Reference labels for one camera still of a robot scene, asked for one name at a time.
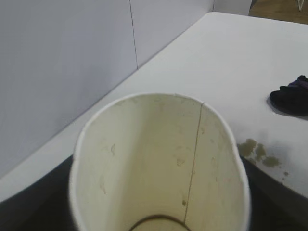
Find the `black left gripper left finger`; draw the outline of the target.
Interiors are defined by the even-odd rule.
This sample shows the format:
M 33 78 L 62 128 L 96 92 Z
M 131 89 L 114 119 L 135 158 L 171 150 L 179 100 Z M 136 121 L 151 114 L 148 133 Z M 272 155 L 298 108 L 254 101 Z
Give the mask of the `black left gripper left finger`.
M 13 231 L 68 181 L 73 157 L 68 157 L 48 174 L 0 203 L 0 229 Z

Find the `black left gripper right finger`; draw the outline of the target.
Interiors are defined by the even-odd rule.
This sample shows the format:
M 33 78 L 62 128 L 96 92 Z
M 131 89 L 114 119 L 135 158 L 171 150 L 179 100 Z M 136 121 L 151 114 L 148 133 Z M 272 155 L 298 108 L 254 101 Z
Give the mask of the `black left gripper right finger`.
M 251 191 L 251 231 L 306 231 L 308 199 L 242 158 Z

